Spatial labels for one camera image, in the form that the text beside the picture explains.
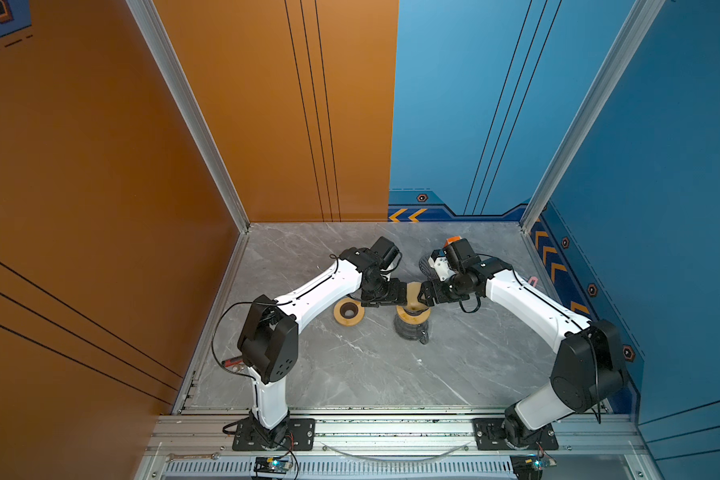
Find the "grey ribbed glass pitcher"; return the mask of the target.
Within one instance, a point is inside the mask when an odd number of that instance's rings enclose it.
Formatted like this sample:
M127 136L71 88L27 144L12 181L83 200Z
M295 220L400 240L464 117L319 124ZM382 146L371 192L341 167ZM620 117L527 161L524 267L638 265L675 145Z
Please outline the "grey ribbed glass pitcher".
M420 324L410 324L402 320L396 319L393 322L395 332L401 338L408 341L418 341L426 345L429 343L429 322L425 321Z

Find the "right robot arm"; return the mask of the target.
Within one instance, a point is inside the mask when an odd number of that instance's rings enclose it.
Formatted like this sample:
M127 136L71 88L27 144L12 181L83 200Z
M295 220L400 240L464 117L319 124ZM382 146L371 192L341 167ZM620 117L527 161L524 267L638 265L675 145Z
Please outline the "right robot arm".
M513 448L534 445L551 423L575 413L597 411L628 381L619 329L594 321L540 292L508 262L476 253L454 237L423 256L426 279L417 299L433 306L487 299L519 318L555 353L549 379L536 392L509 406L502 423Z

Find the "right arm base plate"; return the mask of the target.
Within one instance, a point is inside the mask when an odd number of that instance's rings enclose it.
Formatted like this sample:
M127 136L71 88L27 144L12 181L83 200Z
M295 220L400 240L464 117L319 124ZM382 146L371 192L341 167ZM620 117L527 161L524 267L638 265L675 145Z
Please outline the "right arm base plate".
M475 418L472 427L477 448L481 451L559 449L556 432L551 424L529 430L519 420Z

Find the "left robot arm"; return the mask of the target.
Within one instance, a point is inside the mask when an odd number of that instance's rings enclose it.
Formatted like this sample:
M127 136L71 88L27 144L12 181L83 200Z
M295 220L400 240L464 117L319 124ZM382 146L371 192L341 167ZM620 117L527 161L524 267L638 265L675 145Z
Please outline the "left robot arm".
M319 314L355 292L363 307L405 303L405 284L390 276L400 255L391 240L380 237L369 248L343 251L301 287L252 301L237 348L252 378L255 425L266 433L284 428L289 418L286 376L298 359L300 334Z

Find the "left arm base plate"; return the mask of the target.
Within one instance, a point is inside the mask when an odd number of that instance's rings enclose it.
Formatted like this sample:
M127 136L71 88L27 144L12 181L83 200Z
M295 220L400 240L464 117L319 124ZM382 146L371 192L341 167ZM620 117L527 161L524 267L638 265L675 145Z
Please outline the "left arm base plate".
M233 451L311 451L315 440L313 418L286 417L273 429L264 428L249 416L236 424Z

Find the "orange coffee filter box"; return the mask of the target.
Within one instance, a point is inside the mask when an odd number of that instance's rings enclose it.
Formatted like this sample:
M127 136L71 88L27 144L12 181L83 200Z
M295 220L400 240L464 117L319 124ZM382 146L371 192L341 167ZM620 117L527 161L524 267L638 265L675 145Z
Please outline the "orange coffee filter box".
M450 238L448 238L448 239L446 240L446 242L445 242L445 244L444 244L444 247L447 247L448 245L451 245L451 244L453 244L453 243L455 243L455 242L458 242L458 241L460 241L460 240L462 240L462 237L461 237L461 236L450 237Z

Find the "brown paper coffee filter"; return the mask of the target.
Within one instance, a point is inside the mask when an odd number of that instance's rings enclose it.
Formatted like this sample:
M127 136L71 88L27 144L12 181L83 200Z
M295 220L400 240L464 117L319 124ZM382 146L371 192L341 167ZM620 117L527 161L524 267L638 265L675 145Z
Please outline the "brown paper coffee filter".
M414 316L420 315L422 312L430 308L420 304L416 299L416 296L419 293L420 285L421 282L411 282L406 286L406 305L404 306L404 310Z

